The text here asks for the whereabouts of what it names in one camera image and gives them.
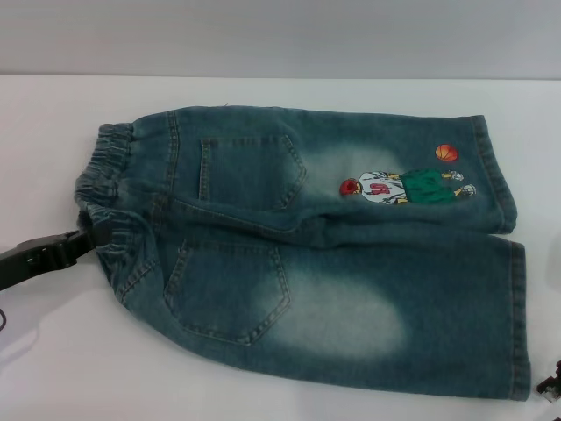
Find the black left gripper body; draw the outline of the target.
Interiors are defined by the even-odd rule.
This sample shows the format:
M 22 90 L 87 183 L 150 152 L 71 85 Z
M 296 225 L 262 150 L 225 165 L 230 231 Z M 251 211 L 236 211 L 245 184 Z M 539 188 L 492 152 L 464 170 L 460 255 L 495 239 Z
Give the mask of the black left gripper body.
M 62 270 L 77 261 L 72 241 L 79 232 L 67 232 L 27 240 L 1 253 L 1 289 L 8 289 L 38 275 Z

